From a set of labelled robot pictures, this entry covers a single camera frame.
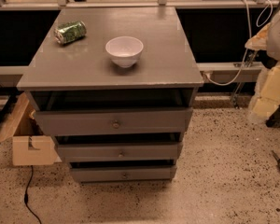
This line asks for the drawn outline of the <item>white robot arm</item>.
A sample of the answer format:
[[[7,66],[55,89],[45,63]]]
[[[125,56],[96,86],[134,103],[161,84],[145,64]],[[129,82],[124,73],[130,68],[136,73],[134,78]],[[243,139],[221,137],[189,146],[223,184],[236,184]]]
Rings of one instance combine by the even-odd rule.
[[[255,95],[248,107],[252,122],[264,122],[280,106],[280,10],[247,40],[245,47],[263,51],[270,60],[270,68],[263,68],[259,73]]]

